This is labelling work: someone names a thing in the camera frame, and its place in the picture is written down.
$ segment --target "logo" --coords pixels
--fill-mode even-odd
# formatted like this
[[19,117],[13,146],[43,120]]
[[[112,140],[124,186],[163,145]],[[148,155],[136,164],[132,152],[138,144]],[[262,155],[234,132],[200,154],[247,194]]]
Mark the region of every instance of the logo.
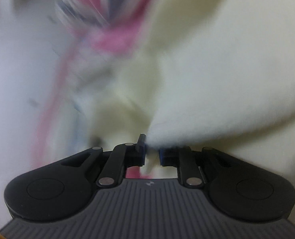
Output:
[[147,182],[145,183],[147,186],[152,186],[154,184],[154,182],[150,181],[150,182]]

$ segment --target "white logo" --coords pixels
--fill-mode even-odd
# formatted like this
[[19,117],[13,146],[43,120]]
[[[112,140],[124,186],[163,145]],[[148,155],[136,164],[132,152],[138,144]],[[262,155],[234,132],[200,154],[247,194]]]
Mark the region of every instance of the white logo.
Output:
[[150,182],[147,182],[145,184],[148,185],[148,186],[152,186],[154,184],[154,182],[150,181]]

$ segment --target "metal pin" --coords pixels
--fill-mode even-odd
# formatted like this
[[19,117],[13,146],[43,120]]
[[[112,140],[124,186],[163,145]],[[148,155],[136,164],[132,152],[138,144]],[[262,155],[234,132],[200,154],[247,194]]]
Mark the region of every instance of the metal pin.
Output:
[[201,185],[203,181],[200,178],[191,177],[186,180],[186,183],[191,186],[198,186]]
[[109,186],[109,185],[112,185],[113,183],[114,183],[114,179],[110,177],[103,177],[99,180],[99,184],[103,186]]

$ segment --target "gray ribbed panel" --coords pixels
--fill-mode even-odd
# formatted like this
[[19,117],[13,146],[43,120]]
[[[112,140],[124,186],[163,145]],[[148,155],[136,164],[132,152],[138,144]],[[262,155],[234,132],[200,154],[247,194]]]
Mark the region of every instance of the gray ribbed panel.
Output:
[[295,239],[295,226],[284,219],[233,220],[201,190],[184,188],[177,179],[125,179],[117,188],[98,191],[73,217],[44,224],[14,219],[1,233],[7,239]]

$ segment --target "silver screw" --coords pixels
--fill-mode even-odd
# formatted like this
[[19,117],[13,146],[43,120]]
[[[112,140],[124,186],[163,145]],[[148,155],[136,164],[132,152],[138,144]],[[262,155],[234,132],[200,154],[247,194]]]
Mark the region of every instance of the silver screw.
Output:
[[104,185],[104,186],[109,186],[114,183],[114,179],[110,177],[103,177],[99,180],[99,184]]
[[186,180],[186,183],[191,186],[198,186],[201,185],[203,181],[200,178],[191,177]]

